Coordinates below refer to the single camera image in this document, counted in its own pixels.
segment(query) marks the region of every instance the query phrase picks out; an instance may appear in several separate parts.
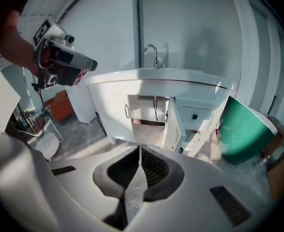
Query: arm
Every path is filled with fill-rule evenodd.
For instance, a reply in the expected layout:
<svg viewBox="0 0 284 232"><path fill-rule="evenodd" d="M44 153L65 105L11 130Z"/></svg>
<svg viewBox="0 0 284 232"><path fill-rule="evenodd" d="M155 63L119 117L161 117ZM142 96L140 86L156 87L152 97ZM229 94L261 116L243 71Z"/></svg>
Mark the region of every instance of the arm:
<svg viewBox="0 0 284 232"><path fill-rule="evenodd" d="M0 53L11 63L22 66L35 76L38 68L34 64L34 48L17 30L19 12L11 10L0 24Z"/></svg>

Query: green bucket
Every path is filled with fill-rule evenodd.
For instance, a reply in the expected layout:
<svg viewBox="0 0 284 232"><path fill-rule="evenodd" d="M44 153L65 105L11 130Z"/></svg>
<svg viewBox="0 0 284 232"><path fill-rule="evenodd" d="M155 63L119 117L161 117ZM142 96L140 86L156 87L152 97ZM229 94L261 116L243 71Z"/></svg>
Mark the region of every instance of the green bucket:
<svg viewBox="0 0 284 232"><path fill-rule="evenodd" d="M273 137L274 133L251 109L228 98L219 126L219 147L226 161L238 164L252 158Z"/></svg>

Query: cabinet handle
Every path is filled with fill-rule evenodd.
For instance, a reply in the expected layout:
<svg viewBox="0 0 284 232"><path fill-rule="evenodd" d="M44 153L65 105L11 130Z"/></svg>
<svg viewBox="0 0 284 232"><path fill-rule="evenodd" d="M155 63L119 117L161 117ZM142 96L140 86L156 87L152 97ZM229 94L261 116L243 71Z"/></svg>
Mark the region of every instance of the cabinet handle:
<svg viewBox="0 0 284 232"><path fill-rule="evenodd" d="M128 114L127 114L127 108L128 108L128 113L129 113L129 107L128 107L128 105L126 104L126 105L124 106L124 111L125 111L125 113L126 113L126 117L127 117L127 118L130 118L130 117L128 116Z"/></svg>

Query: tiled floor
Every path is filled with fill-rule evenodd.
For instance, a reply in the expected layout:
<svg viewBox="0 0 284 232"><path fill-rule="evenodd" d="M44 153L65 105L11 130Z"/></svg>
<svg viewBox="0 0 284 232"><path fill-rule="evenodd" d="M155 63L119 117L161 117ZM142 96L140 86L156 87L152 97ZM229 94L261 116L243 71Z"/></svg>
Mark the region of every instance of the tiled floor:
<svg viewBox="0 0 284 232"><path fill-rule="evenodd" d="M94 154L110 151L116 147L133 145L130 142L117 140L115 145L111 144L103 133L98 122L93 120L86 125L80 123L76 116L67 118L64 125L54 122L63 142L52 160L80 158ZM266 177L265 167L257 167L259 157L252 158L242 164L232 165L221 159L218 146L213 142L205 143L199 151L197 158L206 160L221 168L225 173L249 186L264 202L271 202L269 183ZM143 205L143 193L147 189L146 176L139 166L133 180L125 192L125 202L128 220L131 221Z"/></svg>

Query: white vanity cabinet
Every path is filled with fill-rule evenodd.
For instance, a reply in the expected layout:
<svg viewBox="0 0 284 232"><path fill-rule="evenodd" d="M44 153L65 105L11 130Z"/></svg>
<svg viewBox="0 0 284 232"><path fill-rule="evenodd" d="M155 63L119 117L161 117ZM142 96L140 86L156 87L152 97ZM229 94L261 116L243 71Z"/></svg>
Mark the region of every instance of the white vanity cabinet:
<svg viewBox="0 0 284 232"><path fill-rule="evenodd" d="M113 143L117 138L170 151L183 147L190 156L214 130L232 86L220 77L179 69L108 73L86 84Z"/></svg>

